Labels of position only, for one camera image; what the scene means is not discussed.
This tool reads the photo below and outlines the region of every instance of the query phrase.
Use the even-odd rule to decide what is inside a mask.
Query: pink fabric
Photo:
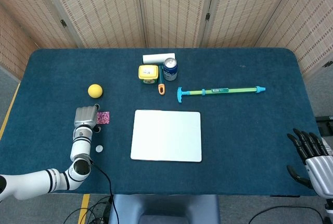
[[[109,124],[110,112],[97,112],[97,124]]]

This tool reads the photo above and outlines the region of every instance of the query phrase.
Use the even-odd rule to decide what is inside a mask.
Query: beige wall
[[[286,47],[296,54],[305,75],[332,52],[332,1],[0,0],[0,4],[42,48]],[[7,62],[22,77],[27,62],[17,58]]]
[[[258,46],[292,50],[307,74],[333,52],[333,0],[286,0]]]
[[[0,6],[0,64],[22,79],[30,54],[37,46]]]

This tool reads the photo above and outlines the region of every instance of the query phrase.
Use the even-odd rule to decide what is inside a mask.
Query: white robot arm
[[[93,130],[99,132],[96,127],[98,108],[95,104],[76,109],[70,155],[73,163],[65,172],[52,168],[25,175],[0,175],[0,201],[10,195],[26,200],[56,190],[77,189],[91,171],[90,147]]]

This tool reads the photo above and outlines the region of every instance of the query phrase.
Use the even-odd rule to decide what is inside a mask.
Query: small white disc
[[[100,152],[102,152],[102,151],[103,151],[103,146],[102,146],[102,145],[98,145],[98,146],[96,147],[96,152],[100,153]]]

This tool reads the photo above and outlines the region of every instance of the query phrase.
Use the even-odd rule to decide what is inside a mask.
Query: gray chair
[[[217,195],[118,194],[114,203],[125,224],[220,224]],[[117,224],[113,208],[109,224]]]

